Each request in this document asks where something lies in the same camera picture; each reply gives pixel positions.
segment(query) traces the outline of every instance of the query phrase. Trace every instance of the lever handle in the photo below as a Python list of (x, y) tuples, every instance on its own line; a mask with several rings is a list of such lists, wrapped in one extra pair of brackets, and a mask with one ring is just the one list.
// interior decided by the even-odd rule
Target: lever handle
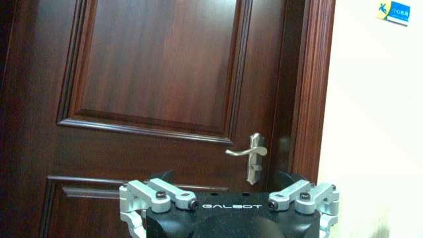
[(262, 156), (267, 155), (267, 148), (263, 146), (255, 146), (252, 148), (250, 148), (248, 150), (243, 150), (243, 151), (231, 151), (231, 150), (226, 150), (226, 154), (231, 155), (231, 156), (243, 156), (243, 155), (250, 155), (252, 153), (258, 153)]
[(267, 155), (264, 137), (259, 133), (254, 133), (250, 136), (250, 149), (243, 151), (226, 150), (226, 154), (231, 156), (248, 155), (246, 180), (254, 185), (260, 180), (260, 173), (263, 170), (262, 157)]

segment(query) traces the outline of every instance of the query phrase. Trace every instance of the door molding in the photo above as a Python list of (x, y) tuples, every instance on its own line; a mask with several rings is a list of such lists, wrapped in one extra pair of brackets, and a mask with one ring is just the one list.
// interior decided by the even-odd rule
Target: door molding
[(290, 170), (316, 182), (336, 0), (308, 0), (304, 54), (292, 125)]
[(287, 0), (267, 190), (278, 171), (316, 182), (335, 0)]

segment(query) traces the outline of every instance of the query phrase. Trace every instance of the screw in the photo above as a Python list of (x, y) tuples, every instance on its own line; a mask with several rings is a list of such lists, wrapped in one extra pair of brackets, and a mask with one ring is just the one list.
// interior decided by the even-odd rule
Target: screw
[(310, 193), (308, 192), (302, 192), (299, 194), (299, 199), (302, 199), (303, 201), (310, 201), (310, 199), (311, 199)]
[(276, 210), (278, 209), (278, 203), (274, 200), (270, 200), (268, 207), (270, 207), (270, 209)]
[(156, 192), (156, 198), (158, 199), (164, 199), (166, 198), (166, 191), (158, 191)]
[(199, 206), (199, 202), (195, 199), (192, 199), (191, 202), (190, 202), (191, 211), (195, 211), (198, 206)]

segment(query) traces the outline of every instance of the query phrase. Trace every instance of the blue sign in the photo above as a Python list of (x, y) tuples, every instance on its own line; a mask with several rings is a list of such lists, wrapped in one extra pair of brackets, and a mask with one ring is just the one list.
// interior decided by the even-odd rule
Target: blue sign
[(378, 7), (378, 18), (408, 25), (410, 6), (395, 1), (382, 0)]

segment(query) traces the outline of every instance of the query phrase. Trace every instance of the door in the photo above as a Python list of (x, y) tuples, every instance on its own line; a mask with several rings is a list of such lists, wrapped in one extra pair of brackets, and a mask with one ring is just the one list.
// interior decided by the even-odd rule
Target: door
[(7, 237), (123, 237), (116, 190), (174, 169), (204, 190), (272, 150), (283, 0), (21, 0), (1, 91)]

